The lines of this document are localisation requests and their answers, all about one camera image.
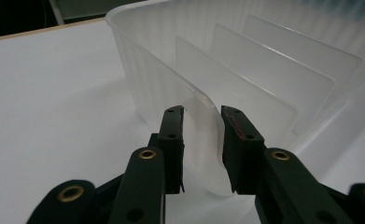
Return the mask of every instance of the white table surface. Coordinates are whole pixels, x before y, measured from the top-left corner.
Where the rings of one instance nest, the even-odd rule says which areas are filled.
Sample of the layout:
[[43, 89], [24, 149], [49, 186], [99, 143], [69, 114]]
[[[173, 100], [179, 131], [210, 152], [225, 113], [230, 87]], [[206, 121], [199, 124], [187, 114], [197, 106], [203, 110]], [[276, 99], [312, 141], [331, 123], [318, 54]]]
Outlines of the white table surface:
[[[124, 173], [151, 130], [135, 112], [104, 21], [0, 40], [0, 223], [24, 223], [55, 186]], [[365, 83], [296, 148], [310, 171], [347, 193], [365, 182]], [[205, 191], [167, 196], [166, 223], [258, 222], [252, 200]]]

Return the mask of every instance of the black bracket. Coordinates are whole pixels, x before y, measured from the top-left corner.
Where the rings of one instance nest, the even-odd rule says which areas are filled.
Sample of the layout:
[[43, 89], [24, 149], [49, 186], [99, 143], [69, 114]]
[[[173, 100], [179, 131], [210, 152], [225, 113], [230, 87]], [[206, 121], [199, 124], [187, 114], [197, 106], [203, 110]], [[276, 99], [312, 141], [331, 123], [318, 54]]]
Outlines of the black bracket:
[[365, 223], [365, 184], [354, 185], [348, 196], [324, 187], [293, 153], [267, 148], [242, 111], [223, 106], [221, 116], [232, 190], [256, 195], [262, 223]]
[[28, 224], [164, 223], [165, 194], [183, 189], [183, 115], [181, 105], [165, 110], [160, 132], [132, 154], [124, 175], [97, 189], [86, 180], [62, 183]]
[[[164, 111], [159, 133], [132, 154], [124, 175], [97, 189], [85, 180], [62, 183], [28, 223], [164, 223], [165, 194], [184, 191], [183, 116], [181, 105]], [[241, 110], [224, 105], [221, 117], [232, 191], [256, 195], [262, 223], [365, 223], [365, 183], [348, 195], [321, 185], [293, 153], [267, 148]]]

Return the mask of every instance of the plastic bin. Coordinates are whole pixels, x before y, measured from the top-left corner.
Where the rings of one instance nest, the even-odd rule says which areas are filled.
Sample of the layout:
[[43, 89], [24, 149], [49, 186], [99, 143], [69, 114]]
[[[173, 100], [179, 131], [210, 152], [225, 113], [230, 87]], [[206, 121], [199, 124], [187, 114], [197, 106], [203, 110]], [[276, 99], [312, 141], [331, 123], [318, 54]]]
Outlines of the plastic bin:
[[230, 194], [220, 105], [294, 150], [365, 81], [364, 1], [150, 1], [106, 21], [138, 113], [158, 130], [186, 107], [186, 168], [216, 194]]

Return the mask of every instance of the transparent plastic sheet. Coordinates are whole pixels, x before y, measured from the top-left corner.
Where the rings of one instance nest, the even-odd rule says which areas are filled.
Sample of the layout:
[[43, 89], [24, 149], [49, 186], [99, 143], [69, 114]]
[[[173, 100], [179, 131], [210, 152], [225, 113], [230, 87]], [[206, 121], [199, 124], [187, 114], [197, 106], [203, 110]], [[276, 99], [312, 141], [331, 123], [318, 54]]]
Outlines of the transparent plastic sheet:
[[[126, 37], [118, 35], [117, 40], [123, 38]], [[125, 69], [138, 113], [157, 132], [163, 111], [183, 105], [185, 167], [195, 173], [205, 189], [218, 195], [232, 195], [226, 169], [218, 157], [223, 148], [224, 124], [213, 102], [141, 46], [124, 44], [119, 50], [124, 56], [134, 55], [136, 59], [125, 62], [121, 58], [128, 64]]]
[[[329, 77], [219, 25], [209, 55], [238, 75], [295, 105], [300, 114], [292, 131], [298, 136], [307, 130], [334, 85]], [[288, 147], [279, 142], [269, 145], [276, 146]]]
[[[296, 81], [298, 84], [298, 87], [293, 86], [293, 88], [299, 89], [293, 89], [291, 92], [288, 92], [290, 86], [283, 86], [285, 83], [288, 83], [285, 80], [279, 82], [283, 85], [276, 87], [281, 90], [277, 91], [276, 89], [272, 90], [272, 88], [269, 88], [273, 83], [268, 81], [257, 83], [250, 78], [241, 78], [241, 82], [246, 83], [241, 84], [241, 86], [246, 85], [249, 87], [249, 91], [264, 90], [269, 95], [275, 97], [266, 98], [269, 100], [270, 105], [274, 105], [274, 102], [278, 101], [278, 103], [287, 105], [286, 108], [289, 108], [287, 109], [289, 112], [296, 109], [297, 114], [292, 116], [297, 117], [296, 122], [292, 122], [293, 128], [286, 128], [284, 130], [284, 132], [288, 132], [284, 146], [291, 146], [288, 148], [290, 150], [293, 150], [293, 147], [303, 141], [304, 137], [310, 136], [310, 132], [315, 127], [334, 115], [337, 109], [343, 105], [348, 95], [365, 80], [364, 1], [151, 1], [114, 9], [108, 13], [106, 20], [113, 28], [137, 111], [151, 127], [158, 127], [160, 125], [159, 122], [164, 108], [185, 104], [186, 99], [193, 97], [196, 98], [192, 100], [193, 102], [198, 101], [200, 103], [193, 103], [192, 105], [205, 105], [206, 107], [203, 108], [207, 108], [207, 110], [198, 110], [206, 111], [207, 116], [203, 117], [213, 117], [214, 122], [218, 124], [217, 127], [221, 128], [222, 122], [214, 105], [208, 103], [211, 101], [208, 100], [205, 94], [192, 88], [192, 85], [202, 85], [199, 89], [205, 86], [205, 80], [200, 79], [200, 77], [212, 78], [218, 77], [218, 74], [216, 73], [215, 76], [210, 77], [204, 71], [205, 66], [202, 68], [197, 67], [200, 65], [200, 62], [183, 62], [196, 64], [192, 67], [182, 64], [181, 67], [181, 62], [177, 59], [182, 56], [189, 57], [188, 54], [185, 54], [186, 52], [178, 51], [180, 49], [180, 46], [178, 46], [180, 45], [180, 39], [186, 40], [185, 43], [189, 43], [188, 46], [193, 47], [193, 49], [196, 48], [195, 51], [191, 50], [194, 55], [200, 55], [197, 52], [201, 53], [202, 56], [199, 58], [203, 59], [206, 65], [213, 68], [216, 67], [220, 71], [224, 71], [225, 74], [232, 74], [233, 78], [221, 78], [224, 83], [215, 87], [215, 89], [224, 88], [224, 90], [227, 90], [227, 82], [234, 80], [236, 74], [241, 74], [238, 74], [236, 71], [236, 66], [222, 65], [227, 63], [227, 61], [225, 61], [225, 58], [220, 57], [222, 56], [220, 52], [215, 54], [219, 58], [214, 56], [214, 51], [211, 48], [217, 45], [218, 27], [223, 27], [224, 30], [230, 31], [229, 33], [223, 32], [221, 35], [228, 35], [228, 37], [239, 35], [244, 39], [244, 45], [246, 45], [247, 40], [251, 40], [252, 42], [248, 43], [250, 47], [255, 46], [252, 43], [260, 46], [261, 52], [266, 52], [267, 56], [273, 57], [274, 63], [280, 63], [279, 66], [282, 69], [279, 72], [283, 73], [280, 74], [280, 77], [288, 76], [286, 72], [291, 70], [285, 67], [291, 64], [294, 67], [292, 71], [296, 73], [304, 72], [302, 76], [292, 74], [295, 76], [295, 79], [292, 78], [291, 80]], [[286, 41], [285, 46], [283, 41], [281, 41], [284, 39], [290, 39]], [[256, 57], [255, 50], [248, 53], [251, 54], [248, 56]], [[178, 69], [183, 70], [185, 75], [189, 76], [186, 78], [192, 85], [180, 76], [185, 76], [184, 74], [175, 72]], [[175, 82], [167, 78], [177, 78], [179, 81]], [[164, 83], [174, 83], [175, 85], [163, 86], [162, 84]], [[318, 85], [319, 87], [318, 91], [316, 89], [308, 89], [314, 93], [315, 100], [313, 102], [309, 94], [305, 95], [305, 100], [288, 97], [288, 94], [292, 92], [297, 95], [301, 94], [304, 92], [302, 89], [310, 88], [310, 84], [313, 86]], [[189, 93], [186, 95], [185, 93], [175, 95], [177, 91], [173, 91], [173, 89], [180, 89], [177, 85], [185, 87], [188, 85], [189, 90], [186, 92]], [[206, 93], [216, 105], [227, 105], [229, 102], [229, 99], [222, 98], [223, 95], [220, 93], [215, 91], [209, 92], [210, 90], [208, 89]], [[240, 96], [234, 94], [234, 97], [238, 99]], [[234, 106], [243, 108], [246, 105], [246, 101], [241, 100], [235, 101]], [[250, 114], [253, 113], [253, 110], [248, 110], [245, 112], [251, 116]], [[263, 116], [255, 121], [255, 125], [259, 130], [264, 131], [270, 127], [265, 125], [265, 118], [267, 117]], [[211, 128], [214, 127], [209, 125], [207, 131], [213, 132]], [[214, 164], [202, 163], [198, 165], [200, 161], [198, 158], [204, 158], [206, 157], [205, 153], [214, 153], [215, 151], [218, 154], [216, 156], [208, 154], [208, 158], [213, 158], [212, 160], [220, 158], [219, 152], [221, 151], [221, 142], [223, 140], [220, 137], [222, 136], [221, 132], [221, 130], [218, 131], [218, 146], [216, 148], [203, 153], [198, 150], [191, 151], [192, 154], [185, 159], [186, 167], [195, 171], [194, 173], [198, 177], [197, 180], [215, 193], [218, 193], [217, 189], [214, 189], [215, 185], [222, 189], [221, 185], [218, 184], [218, 180], [219, 178], [224, 179], [223, 175], [225, 173], [223, 171], [216, 174], [211, 169], [202, 170], [204, 167], [210, 167]], [[278, 144], [278, 142], [283, 142], [283, 140], [276, 140], [274, 142]], [[202, 149], [203, 146], [201, 145], [197, 147], [191, 146], [192, 148], [205, 150]], [[218, 161], [216, 167], [219, 170], [223, 169]]]
[[217, 102], [217, 107], [229, 105], [244, 111], [258, 126], [267, 146], [284, 143], [298, 116], [295, 107], [234, 74], [181, 38], [176, 40], [175, 68]]

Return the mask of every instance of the white surface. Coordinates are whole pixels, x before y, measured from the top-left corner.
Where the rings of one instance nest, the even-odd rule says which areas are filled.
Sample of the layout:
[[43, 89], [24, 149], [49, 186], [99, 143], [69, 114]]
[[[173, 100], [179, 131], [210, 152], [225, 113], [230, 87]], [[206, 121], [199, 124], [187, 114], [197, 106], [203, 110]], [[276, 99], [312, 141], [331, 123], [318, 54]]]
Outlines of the white surface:
[[[149, 134], [103, 21], [0, 41], [0, 223], [24, 223], [66, 180], [123, 173]], [[342, 192], [365, 182], [365, 83], [297, 154]], [[167, 224], [259, 223], [248, 197], [215, 196], [189, 170], [184, 179]]]
[[0, 41], [0, 223], [69, 179], [95, 186], [147, 145], [104, 21]]

